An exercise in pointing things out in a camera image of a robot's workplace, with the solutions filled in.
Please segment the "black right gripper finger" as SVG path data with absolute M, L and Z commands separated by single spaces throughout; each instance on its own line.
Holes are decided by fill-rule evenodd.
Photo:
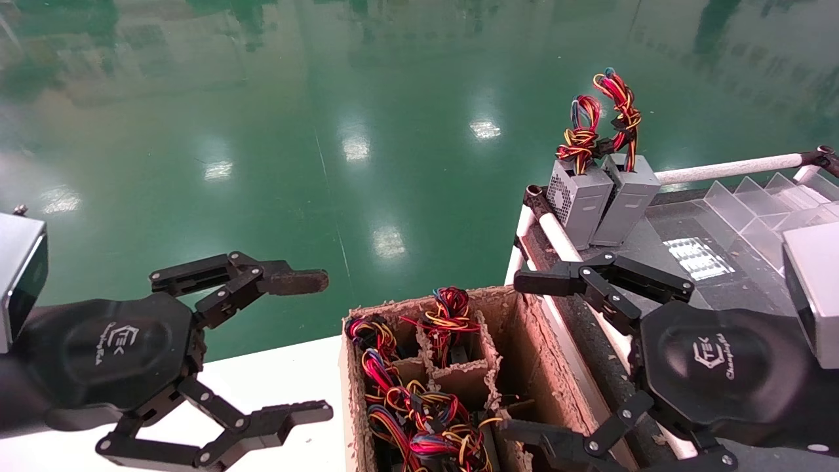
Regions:
M 623 255 L 603 253 L 585 261 L 557 261 L 549 271 L 513 275 L 513 288 L 540 296 L 581 296 L 622 335 L 635 335 L 641 309 L 621 289 L 659 304 L 689 302 L 694 284 Z

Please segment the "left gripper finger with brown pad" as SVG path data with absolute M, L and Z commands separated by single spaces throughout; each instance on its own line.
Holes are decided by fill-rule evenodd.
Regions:
M 285 260 L 258 261 L 241 252 L 219 254 L 150 274 L 153 292 L 174 298 L 209 290 L 195 303 L 198 328 L 217 328 L 265 294 L 297 296 L 324 292 L 324 269 L 296 271 Z

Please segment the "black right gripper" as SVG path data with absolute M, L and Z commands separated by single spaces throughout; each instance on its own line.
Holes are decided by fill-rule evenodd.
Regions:
M 639 388 L 590 436 L 524 420 L 503 420 L 499 432 L 566 471 L 625 471 L 608 455 L 649 412 L 681 439 L 707 432 L 761 448 L 837 446 L 837 370 L 816 361 L 795 317 L 666 303 L 639 322 Z M 694 457 L 646 470 L 737 470 L 716 439 L 693 439 Z

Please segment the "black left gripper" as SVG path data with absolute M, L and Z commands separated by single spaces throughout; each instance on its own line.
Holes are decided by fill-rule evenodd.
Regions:
M 37 307 L 13 343 L 13 430 L 79 432 L 117 422 L 96 445 L 111 463 L 227 471 L 252 451 L 281 447 L 296 426 L 333 418 L 324 400 L 244 414 L 191 377 L 204 355 L 191 310 L 165 293 Z M 195 447 L 137 438 L 185 399 L 222 427 L 216 439 Z

